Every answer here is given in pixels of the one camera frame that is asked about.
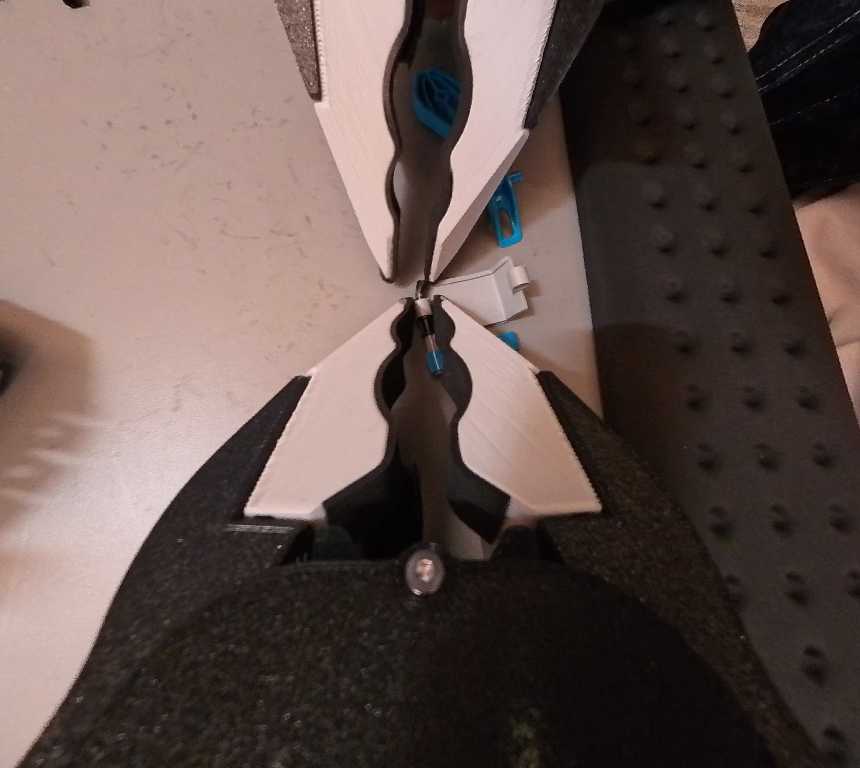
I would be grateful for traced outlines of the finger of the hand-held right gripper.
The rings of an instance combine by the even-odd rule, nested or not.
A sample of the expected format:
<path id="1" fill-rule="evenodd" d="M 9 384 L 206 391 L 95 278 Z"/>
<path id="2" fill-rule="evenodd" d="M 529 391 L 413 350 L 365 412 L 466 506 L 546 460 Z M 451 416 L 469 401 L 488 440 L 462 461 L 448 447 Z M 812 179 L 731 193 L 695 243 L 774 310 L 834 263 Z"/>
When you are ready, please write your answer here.
<path id="1" fill-rule="evenodd" d="M 451 196 L 428 276 L 445 270 L 529 137 L 525 122 L 557 0 L 464 0 L 470 75 L 464 125 L 450 154 Z"/>
<path id="2" fill-rule="evenodd" d="M 313 0 L 322 131 L 383 279 L 396 276 L 393 69 L 412 0 Z"/>

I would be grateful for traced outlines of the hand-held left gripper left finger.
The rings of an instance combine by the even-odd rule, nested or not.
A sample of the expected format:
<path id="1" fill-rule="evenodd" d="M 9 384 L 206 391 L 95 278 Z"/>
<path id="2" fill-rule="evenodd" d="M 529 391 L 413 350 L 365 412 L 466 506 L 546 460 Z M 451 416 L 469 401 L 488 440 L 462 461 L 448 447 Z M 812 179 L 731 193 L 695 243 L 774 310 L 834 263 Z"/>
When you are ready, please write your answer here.
<path id="1" fill-rule="evenodd" d="M 397 348 L 409 299 L 357 332 L 308 373 L 308 382 L 246 504 L 248 518 L 328 520 L 326 503 L 379 467 L 390 424 L 377 378 Z"/>

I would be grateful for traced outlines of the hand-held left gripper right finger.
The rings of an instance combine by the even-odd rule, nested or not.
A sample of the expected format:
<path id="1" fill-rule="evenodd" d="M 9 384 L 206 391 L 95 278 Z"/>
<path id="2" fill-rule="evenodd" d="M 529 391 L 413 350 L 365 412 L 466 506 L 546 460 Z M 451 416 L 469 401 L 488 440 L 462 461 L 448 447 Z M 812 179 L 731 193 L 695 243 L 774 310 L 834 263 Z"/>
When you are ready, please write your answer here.
<path id="1" fill-rule="evenodd" d="M 455 405 L 455 467 L 507 496 L 492 516 L 599 513 L 601 503 L 539 370 L 446 298 L 434 299 L 443 388 Z"/>

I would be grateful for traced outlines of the grey curved arm piece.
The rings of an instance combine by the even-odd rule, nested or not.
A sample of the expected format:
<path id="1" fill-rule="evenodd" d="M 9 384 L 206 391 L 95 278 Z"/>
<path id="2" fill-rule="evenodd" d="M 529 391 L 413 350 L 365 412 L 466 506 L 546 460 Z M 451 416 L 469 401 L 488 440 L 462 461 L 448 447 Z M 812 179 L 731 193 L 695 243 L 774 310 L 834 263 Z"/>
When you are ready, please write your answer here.
<path id="1" fill-rule="evenodd" d="M 493 326 L 528 311 L 525 290 L 530 283 L 527 268 L 514 265 L 506 256 L 492 268 L 438 281 L 434 294 L 453 302 L 482 326 Z"/>

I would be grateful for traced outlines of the grey desk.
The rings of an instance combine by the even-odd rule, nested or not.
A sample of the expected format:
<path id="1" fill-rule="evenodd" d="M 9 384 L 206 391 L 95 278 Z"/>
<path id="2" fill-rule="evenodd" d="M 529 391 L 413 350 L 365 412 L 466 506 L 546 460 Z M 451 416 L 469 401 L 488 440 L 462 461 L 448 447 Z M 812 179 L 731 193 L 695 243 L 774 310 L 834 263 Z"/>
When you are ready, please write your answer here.
<path id="1" fill-rule="evenodd" d="M 179 489 L 385 284 L 273 0 L 2 0 L 2 766 Z"/>

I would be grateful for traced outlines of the blue racket-shaped piece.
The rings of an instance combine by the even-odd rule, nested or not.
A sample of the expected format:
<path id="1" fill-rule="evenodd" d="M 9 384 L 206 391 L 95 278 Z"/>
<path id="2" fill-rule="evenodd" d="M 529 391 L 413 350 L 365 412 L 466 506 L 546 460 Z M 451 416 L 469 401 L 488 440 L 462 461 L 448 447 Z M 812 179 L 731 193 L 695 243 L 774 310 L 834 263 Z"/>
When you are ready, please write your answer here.
<path id="1" fill-rule="evenodd" d="M 414 116 L 440 138 L 453 127 L 460 102 L 460 81 L 441 68 L 421 69 L 413 75 L 411 107 Z M 509 173 L 500 182 L 487 206 L 489 222 L 500 247 L 522 240 L 520 211 L 515 186 L 521 173 Z"/>

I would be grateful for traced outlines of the person's white shirt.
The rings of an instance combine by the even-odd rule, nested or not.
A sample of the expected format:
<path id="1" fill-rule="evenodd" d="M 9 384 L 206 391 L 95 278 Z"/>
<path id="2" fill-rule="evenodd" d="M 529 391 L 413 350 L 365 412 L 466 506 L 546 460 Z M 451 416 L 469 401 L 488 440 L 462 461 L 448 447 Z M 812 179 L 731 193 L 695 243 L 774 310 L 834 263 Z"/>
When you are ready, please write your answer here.
<path id="1" fill-rule="evenodd" d="M 796 214 L 851 399 L 859 390 L 859 186 Z"/>

